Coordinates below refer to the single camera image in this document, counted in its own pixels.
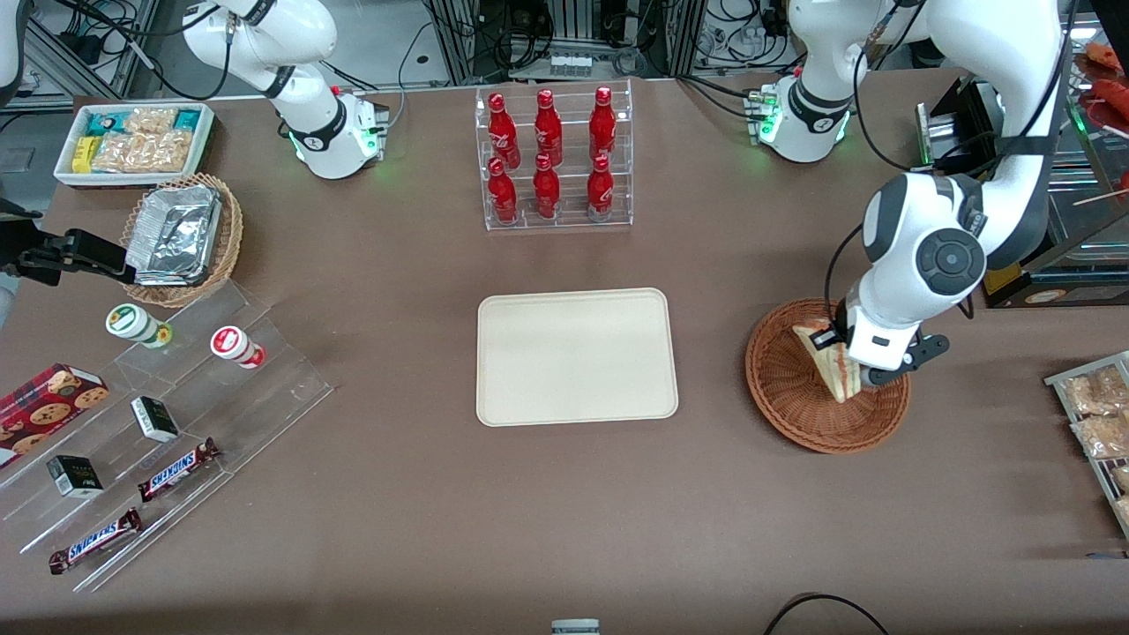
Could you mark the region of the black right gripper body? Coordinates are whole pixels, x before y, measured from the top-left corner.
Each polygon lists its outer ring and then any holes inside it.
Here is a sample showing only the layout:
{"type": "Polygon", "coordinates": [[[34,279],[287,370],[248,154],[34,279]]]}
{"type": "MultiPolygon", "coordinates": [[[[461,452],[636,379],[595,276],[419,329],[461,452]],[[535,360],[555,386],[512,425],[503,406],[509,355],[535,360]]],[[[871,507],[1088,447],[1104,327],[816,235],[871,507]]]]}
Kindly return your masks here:
{"type": "Polygon", "coordinates": [[[1,221],[1,271],[14,278],[40,281],[29,262],[40,256],[40,229],[32,220],[1,221]]]}

